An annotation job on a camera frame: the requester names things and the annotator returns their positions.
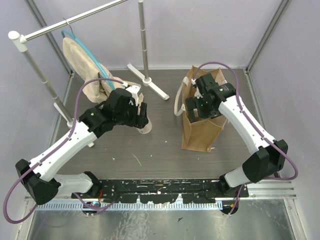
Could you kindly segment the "brown canvas bag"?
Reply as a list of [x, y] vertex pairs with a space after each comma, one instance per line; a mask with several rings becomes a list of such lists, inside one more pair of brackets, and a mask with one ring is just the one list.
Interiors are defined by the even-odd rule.
[[210, 71], [205, 71], [192, 66], [187, 75], [183, 78], [174, 101], [174, 115], [182, 116], [183, 132], [181, 148], [183, 150], [210, 153], [212, 144], [218, 138], [219, 134], [224, 130], [228, 120], [223, 115], [216, 118], [207, 118], [191, 122], [187, 114], [186, 99], [193, 97], [196, 90], [192, 87], [192, 77], [201, 77], [206, 74], [211, 74], [214, 80], [219, 84], [225, 84], [227, 81], [221, 69], [217, 68]]

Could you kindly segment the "beige bottle pink cap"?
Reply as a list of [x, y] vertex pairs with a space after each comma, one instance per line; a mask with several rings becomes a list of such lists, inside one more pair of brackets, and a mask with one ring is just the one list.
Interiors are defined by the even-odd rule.
[[152, 122], [149, 119], [149, 117], [147, 117], [148, 123], [143, 127], [143, 128], [136, 128], [136, 130], [143, 135], [148, 134], [151, 130], [152, 130]]

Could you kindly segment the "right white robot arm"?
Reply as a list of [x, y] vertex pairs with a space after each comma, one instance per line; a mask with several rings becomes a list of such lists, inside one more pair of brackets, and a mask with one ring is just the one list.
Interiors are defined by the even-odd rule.
[[287, 143], [276, 140], [264, 130], [231, 83], [219, 85], [208, 73], [192, 79], [191, 86], [195, 88], [195, 94], [185, 100], [190, 122], [194, 123], [197, 118], [226, 117], [251, 154], [241, 166], [219, 177], [218, 187], [223, 196], [231, 197], [238, 186], [248, 182], [257, 183], [283, 169]]

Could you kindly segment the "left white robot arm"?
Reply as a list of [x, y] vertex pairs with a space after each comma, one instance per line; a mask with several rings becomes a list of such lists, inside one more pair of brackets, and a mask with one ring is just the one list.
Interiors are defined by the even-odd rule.
[[102, 184], [90, 171], [78, 175], [61, 175], [58, 171], [84, 147], [115, 126], [149, 133], [152, 124], [147, 117], [147, 104], [139, 101], [139, 92], [136, 85], [112, 90], [106, 101], [86, 110], [70, 131], [44, 153], [30, 161], [21, 159], [16, 163], [21, 184], [37, 205], [73, 193], [85, 194], [88, 198], [99, 196]]

